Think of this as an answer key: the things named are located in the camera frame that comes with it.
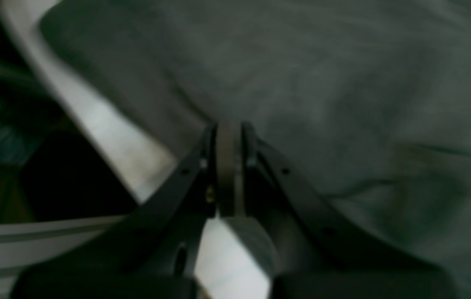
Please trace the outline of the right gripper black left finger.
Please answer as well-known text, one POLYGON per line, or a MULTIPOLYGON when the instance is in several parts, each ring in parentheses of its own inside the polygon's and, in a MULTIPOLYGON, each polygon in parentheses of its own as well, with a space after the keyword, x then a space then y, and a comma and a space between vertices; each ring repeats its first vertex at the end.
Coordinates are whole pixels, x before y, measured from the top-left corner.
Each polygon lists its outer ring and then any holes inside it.
POLYGON ((221 201, 217 133, 210 124, 162 186, 93 240, 24 270, 13 299, 196 299, 208 219, 221 201))

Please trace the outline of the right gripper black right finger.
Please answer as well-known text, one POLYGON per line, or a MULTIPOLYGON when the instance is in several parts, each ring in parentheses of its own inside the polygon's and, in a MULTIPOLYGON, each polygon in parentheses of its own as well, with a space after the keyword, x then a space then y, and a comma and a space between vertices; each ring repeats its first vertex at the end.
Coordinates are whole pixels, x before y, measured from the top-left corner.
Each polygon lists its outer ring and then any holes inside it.
POLYGON ((446 271, 384 242, 322 200, 242 124, 245 211, 274 247, 272 299, 455 299, 446 271))

